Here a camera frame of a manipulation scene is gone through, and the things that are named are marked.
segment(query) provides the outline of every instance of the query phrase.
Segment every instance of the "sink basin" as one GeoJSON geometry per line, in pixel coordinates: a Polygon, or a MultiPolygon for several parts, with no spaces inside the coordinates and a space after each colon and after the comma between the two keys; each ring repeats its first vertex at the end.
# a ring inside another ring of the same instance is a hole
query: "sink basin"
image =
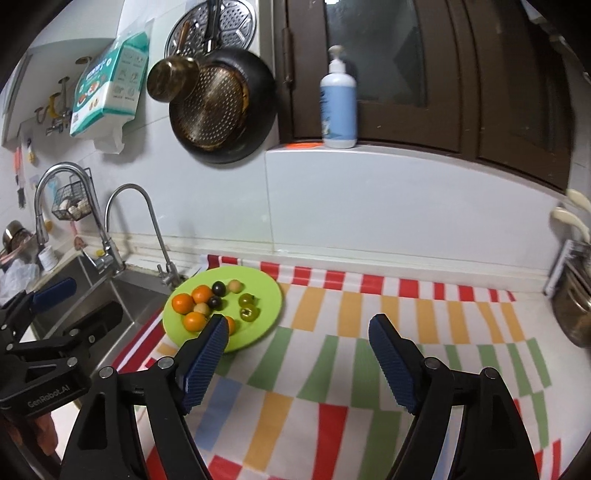
{"type": "Polygon", "coordinates": [[[123,307],[121,323],[92,345],[88,358],[79,358],[85,374],[93,377],[110,365],[153,314],[163,307],[170,292],[157,275],[125,270],[117,277],[99,275],[84,257],[76,257],[46,284],[74,278],[76,294],[51,310],[37,315],[32,329],[37,338],[68,335],[72,325],[94,309],[117,301],[123,307]]]}

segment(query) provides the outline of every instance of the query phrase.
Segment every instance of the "metal screw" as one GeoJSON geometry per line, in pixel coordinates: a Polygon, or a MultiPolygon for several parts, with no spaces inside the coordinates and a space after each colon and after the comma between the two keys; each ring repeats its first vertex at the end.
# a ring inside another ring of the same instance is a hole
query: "metal screw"
{"type": "Polygon", "coordinates": [[[492,368],[492,367],[486,367],[484,369],[484,374],[490,378],[491,380],[495,380],[497,378],[500,377],[500,374],[498,371],[496,371],[496,369],[492,368]]]}
{"type": "Polygon", "coordinates": [[[113,370],[113,367],[103,367],[99,371],[99,377],[109,378],[111,375],[113,375],[114,371],[115,370],[113,370]]]}
{"type": "Polygon", "coordinates": [[[171,366],[173,366],[173,363],[174,363],[174,358],[172,358],[171,356],[164,356],[160,360],[158,360],[158,366],[162,370],[170,368],[171,366]]]}
{"type": "Polygon", "coordinates": [[[430,368],[431,370],[437,370],[441,366],[441,362],[437,360],[434,356],[428,356],[425,359],[425,367],[430,368]]]}

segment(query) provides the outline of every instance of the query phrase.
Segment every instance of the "plate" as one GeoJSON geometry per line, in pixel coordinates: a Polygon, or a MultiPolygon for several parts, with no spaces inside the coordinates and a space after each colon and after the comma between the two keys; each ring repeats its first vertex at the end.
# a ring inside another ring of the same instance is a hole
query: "plate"
{"type": "Polygon", "coordinates": [[[234,332],[234,335],[230,335],[230,341],[225,352],[233,352],[244,348],[265,335],[273,327],[281,311],[283,298],[279,285],[269,275],[260,270],[231,265],[198,273],[173,292],[166,301],[162,315],[164,331],[168,337],[180,347],[187,340],[199,336],[198,333],[186,331],[183,327],[183,315],[173,310],[171,301],[175,295],[179,293],[191,295],[191,292],[199,285],[211,287],[218,280],[227,285],[230,280],[234,279],[240,280],[244,284],[244,289],[240,293],[226,293],[223,298],[225,301],[224,309],[214,312],[228,315],[236,322],[236,332],[234,332]],[[261,314],[254,322],[244,322],[240,319],[238,298],[243,293],[254,295],[256,306],[261,309],[261,314]]]}

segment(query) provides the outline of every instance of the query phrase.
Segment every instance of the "white bottle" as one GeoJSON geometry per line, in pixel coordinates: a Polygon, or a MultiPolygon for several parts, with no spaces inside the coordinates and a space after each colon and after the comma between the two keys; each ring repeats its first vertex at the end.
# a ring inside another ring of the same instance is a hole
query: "white bottle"
{"type": "Polygon", "coordinates": [[[330,148],[351,148],[357,143],[357,82],[347,75],[340,59],[344,48],[333,45],[329,74],[320,82],[322,140],[330,148]]]}

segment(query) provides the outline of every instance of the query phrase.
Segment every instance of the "tissue package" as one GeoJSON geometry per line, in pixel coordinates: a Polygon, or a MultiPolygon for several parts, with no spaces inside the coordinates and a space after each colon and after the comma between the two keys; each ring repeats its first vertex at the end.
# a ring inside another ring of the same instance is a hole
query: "tissue package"
{"type": "Polygon", "coordinates": [[[122,127],[133,120],[148,65],[145,32],[117,38],[78,80],[70,135],[95,141],[97,150],[119,153],[122,127]]]}

